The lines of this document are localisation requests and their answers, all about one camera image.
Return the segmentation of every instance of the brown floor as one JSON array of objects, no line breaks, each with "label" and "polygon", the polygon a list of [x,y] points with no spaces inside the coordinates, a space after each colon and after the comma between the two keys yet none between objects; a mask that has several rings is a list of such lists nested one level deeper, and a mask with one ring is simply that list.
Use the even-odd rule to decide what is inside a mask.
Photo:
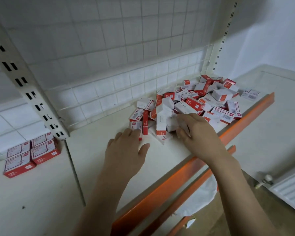
[{"label": "brown floor", "polygon": [[[295,236],[295,210],[264,187],[255,190],[253,188],[255,180],[243,173],[261,207],[281,236]],[[177,236],[230,236],[218,193],[214,200],[194,214],[194,217],[196,221],[193,225],[189,229],[181,229]]]}]

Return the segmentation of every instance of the white wall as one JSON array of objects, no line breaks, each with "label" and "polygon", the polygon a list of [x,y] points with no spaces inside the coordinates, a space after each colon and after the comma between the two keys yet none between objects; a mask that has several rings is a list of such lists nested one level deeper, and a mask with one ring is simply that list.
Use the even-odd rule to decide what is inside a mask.
[{"label": "white wall", "polygon": [[295,71],[295,0],[238,3],[216,74],[237,78],[262,64]]}]

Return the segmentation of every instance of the finger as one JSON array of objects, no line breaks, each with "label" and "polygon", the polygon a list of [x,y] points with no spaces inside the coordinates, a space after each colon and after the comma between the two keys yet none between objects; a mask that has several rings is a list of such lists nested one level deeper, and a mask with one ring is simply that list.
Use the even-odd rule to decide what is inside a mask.
[{"label": "finger", "polygon": [[122,136],[128,137],[131,134],[132,130],[130,128],[127,128],[124,130]]},{"label": "finger", "polygon": [[118,138],[119,138],[121,135],[122,135],[122,132],[118,132],[118,133],[116,134],[116,136],[115,136],[115,141],[117,141]]},{"label": "finger", "polygon": [[206,121],[203,117],[199,116],[198,114],[190,113],[188,115],[190,115],[193,119],[197,120],[198,122]]},{"label": "finger", "polygon": [[142,157],[144,161],[145,161],[145,157],[147,155],[147,151],[150,148],[150,146],[151,146],[150,143],[146,143],[139,150],[139,156]]},{"label": "finger", "polygon": [[140,134],[141,134],[141,130],[140,129],[136,129],[136,130],[133,130],[131,132],[131,135],[130,136],[132,136],[134,138],[139,138]]},{"label": "finger", "polygon": [[183,130],[181,127],[179,127],[176,130],[177,137],[182,140],[182,142],[185,144],[185,146],[188,146],[191,142],[191,138],[188,136],[188,134]]},{"label": "finger", "polygon": [[189,127],[192,127],[197,121],[188,114],[177,114],[178,119],[183,120]]},{"label": "finger", "polygon": [[114,141],[113,139],[110,139],[108,144],[107,144],[107,147],[109,147],[113,143],[113,141]]}]

